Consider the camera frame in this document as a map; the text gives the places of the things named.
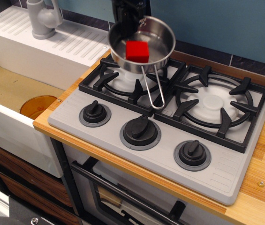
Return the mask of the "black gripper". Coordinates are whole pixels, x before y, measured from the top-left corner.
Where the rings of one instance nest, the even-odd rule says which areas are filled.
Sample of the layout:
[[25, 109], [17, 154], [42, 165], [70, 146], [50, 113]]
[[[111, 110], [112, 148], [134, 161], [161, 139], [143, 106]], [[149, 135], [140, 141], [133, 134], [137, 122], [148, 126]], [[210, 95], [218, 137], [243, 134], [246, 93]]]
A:
[[132, 36], [146, 21], [145, 0], [112, 0], [112, 9], [114, 20], [119, 23], [121, 38]]

